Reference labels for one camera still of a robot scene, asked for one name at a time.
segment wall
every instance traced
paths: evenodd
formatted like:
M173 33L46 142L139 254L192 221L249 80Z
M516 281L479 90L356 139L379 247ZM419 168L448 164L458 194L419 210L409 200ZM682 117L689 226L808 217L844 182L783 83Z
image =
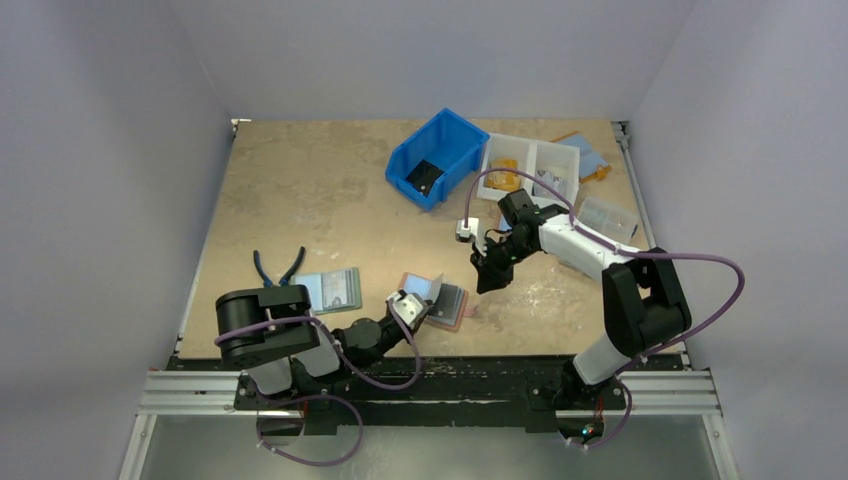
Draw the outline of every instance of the wall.
M748 276L690 345L745 478L844 478L848 4L700 0L632 120L658 242ZM732 274L687 266L693 313Z
M173 0L256 119L629 117L695 0Z
M168 3L135 4L0 6L4 478L117 477L222 176L228 116Z

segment blue pliers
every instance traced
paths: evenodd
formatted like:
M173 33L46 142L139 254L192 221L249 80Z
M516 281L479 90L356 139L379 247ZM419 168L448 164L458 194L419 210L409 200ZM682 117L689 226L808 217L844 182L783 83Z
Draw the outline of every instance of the blue pliers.
M297 269L300 268L300 264L303 263L303 257L306 256L306 249L300 247L300 250L297 252L297 258L294 259L294 263L292 266L286 270L286 273L280 277L280 286L288 285L289 280L291 280L292 275L297 273ZM262 277L262 285L266 288L273 287L274 282L271 281L271 278L265 274L265 271L262 270L262 263L259 261L259 250L253 251L253 265L256 267L256 273Z

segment wooden tabletop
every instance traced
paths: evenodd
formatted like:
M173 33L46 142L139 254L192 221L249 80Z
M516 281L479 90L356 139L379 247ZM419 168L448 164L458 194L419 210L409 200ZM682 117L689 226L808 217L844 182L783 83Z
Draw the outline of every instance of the wooden tabletop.
M425 324L416 335L423 355L578 353L603 332L600 286L538 253L515 267L503 290L474 293L471 248L454 239L472 177L448 200L423 212L384 178L395 146L424 120L244 122L239 125L189 305L181 358L218 358L215 300L262 286L252 252L262 253L272 279L307 249L300 273L359 267L363 308L323 315L330 328L360 317L379 319L404 272L460 285L470 293L458 332ZM581 184L588 195L637 213L621 152L607 119L474 120L488 132L553 140L579 130L612 166L602 181ZM495 202L472 200L484 227L500 218ZM631 242L646 248L640 224ZM410 355L402 343L392 355Z

